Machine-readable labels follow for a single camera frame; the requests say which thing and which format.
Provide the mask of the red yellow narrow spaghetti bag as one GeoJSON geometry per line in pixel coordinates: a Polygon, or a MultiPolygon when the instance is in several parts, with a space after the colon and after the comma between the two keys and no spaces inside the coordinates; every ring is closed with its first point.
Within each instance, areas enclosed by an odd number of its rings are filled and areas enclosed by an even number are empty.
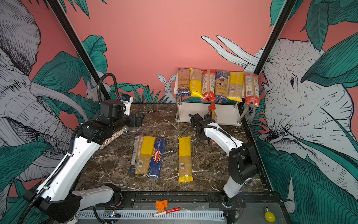
{"type": "Polygon", "coordinates": [[[214,119],[214,120],[217,119],[216,118],[216,105],[215,105],[214,101],[211,102],[210,106],[208,107],[208,114],[212,119],[214,119]]]}

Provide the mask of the yellow-end spaghetti bag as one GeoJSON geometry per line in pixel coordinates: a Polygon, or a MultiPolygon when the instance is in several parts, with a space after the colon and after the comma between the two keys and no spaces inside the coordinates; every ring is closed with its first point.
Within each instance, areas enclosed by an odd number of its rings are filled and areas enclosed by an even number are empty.
{"type": "Polygon", "coordinates": [[[189,71],[191,97],[202,98],[202,70],[190,68],[189,71]]]}

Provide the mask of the yellow-top spaghetti bag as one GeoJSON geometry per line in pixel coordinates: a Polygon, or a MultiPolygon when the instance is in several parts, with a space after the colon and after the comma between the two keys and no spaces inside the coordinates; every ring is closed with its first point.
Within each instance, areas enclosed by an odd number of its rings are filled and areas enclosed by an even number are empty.
{"type": "Polygon", "coordinates": [[[230,72],[227,98],[233,101],[242,102],[242,91],[244,72],[230,72]]]}

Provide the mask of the blue-bottom spaghetti bag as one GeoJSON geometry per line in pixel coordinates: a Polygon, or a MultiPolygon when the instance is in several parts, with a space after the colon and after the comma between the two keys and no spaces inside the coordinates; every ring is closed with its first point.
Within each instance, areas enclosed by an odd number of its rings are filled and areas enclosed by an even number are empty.
{"type": "Polygon", "coordinates": [[[179,68],[177,73],[178,78],[178,88],[177,88],[177,97],[190,96],[190,70],[179,68]]]}

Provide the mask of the blue portrait spaghetti bag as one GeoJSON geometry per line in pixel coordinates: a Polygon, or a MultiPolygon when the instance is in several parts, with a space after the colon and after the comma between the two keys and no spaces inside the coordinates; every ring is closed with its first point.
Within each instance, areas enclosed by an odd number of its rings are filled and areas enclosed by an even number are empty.
{"type": "Polygon", "coordinates": [[[217,100],[227,101],[228,71],[216,70],[214,94],[217,100]]]}

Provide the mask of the red double spaghetti bag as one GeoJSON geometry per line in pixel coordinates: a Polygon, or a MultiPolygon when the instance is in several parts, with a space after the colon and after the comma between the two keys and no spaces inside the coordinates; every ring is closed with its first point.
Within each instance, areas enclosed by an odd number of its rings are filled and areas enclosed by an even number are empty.
{"type": "Polygon", "coordinates": [[[258,75],[245,73],[245,102],[255,107],[260,106],[258,75]]]}

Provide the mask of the blue Barilla spaghetti box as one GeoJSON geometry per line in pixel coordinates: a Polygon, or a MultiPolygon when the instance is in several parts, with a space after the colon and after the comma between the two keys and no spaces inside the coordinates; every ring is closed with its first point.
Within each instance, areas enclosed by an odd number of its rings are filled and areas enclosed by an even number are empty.
{"type": "Polygon", "coordinates": [[[152,151],[150,166],[148,169],[148,178],[159,179],[166,142],[167,141],[165,138],[156,138],[152,151]]]}

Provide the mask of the plain yellow spaghetti bag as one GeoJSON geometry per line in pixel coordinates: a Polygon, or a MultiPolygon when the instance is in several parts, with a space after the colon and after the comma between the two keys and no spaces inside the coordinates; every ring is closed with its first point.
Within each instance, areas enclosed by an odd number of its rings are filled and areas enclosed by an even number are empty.
{"type": "Polygon", "coordinates": [[[192,182],[191,137],[179,137],[179,183],[192,182]]]}

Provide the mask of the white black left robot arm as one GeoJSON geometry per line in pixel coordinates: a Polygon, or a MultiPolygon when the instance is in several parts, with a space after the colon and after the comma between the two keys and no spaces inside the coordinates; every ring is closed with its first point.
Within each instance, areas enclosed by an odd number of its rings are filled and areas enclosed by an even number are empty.
{"type": "Polygon", "coordinates": [[[144,115],[131,114],[131,101],[106,100],[100,104],[100,113],[80,125],[70,138],[70,148],[51,175],[36,190],[23,196],[28,206],[18,223],[25,221],[33,207],[53,220],[64,223],[85,208],[101,203],[120,204],[121,189],[113,184],[85,191],[73,190],[81,171],[102,144],[123,127],[141,127],[144,115]]]}

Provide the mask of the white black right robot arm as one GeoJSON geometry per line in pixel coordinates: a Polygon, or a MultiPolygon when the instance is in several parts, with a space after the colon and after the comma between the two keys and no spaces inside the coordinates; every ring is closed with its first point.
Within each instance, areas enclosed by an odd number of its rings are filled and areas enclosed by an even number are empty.
{"type": "Polygon", "coordinates": [[[225,207],[231,207],[242,188],[258,173],[256,149],[253,144],[234,138],[211,117],[202,118],[198,113],[189,117],[199,137],[213,140],[228,155],[229,179],[222,189],[221,201],[225,207]]]}

